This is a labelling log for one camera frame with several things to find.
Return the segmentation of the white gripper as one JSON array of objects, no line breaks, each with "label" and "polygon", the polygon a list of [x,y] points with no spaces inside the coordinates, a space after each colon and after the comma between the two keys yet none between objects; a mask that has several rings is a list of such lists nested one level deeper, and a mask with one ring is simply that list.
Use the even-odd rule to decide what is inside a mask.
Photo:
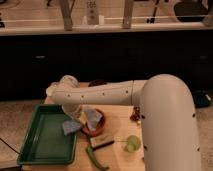
[{"label": "white gripper", "polygon": [[81,113],[82,107],[80,105],[64,105],[63,111],[65,114],[69,115],[71,118],[77,119],[85,125],[87,123],[87,118],[84,112]]}]

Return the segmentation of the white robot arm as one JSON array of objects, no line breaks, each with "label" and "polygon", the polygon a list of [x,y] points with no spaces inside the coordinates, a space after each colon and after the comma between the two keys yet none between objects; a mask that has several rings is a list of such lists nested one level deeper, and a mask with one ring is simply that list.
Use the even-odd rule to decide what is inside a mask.
[{"label": "white robot arm", "polygon": [[132,105],[140,108],[146,171],[202,171],[195,105],[178,77],[73,87],[59,83],[51,95],[63,107],[77,104]]}]

